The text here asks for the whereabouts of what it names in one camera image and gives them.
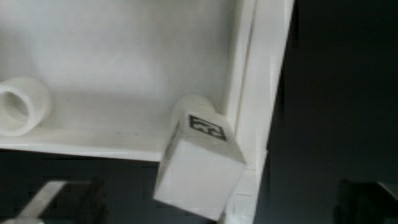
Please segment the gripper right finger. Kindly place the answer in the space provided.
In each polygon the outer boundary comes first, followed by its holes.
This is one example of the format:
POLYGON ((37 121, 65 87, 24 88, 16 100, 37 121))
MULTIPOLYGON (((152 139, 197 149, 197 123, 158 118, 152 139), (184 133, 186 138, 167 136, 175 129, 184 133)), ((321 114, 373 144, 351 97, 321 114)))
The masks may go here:
POLYGON ((334 224, 398 224, 398 183, 341 180, 334 224))

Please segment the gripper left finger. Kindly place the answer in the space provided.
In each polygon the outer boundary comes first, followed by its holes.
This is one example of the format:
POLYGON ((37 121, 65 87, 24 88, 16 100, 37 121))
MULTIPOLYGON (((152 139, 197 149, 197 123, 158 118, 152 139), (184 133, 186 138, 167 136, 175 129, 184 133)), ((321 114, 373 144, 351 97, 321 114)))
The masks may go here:
POLYGON ((106 224, 103 181, 48 181, 16 215, 16 224, 106 224))

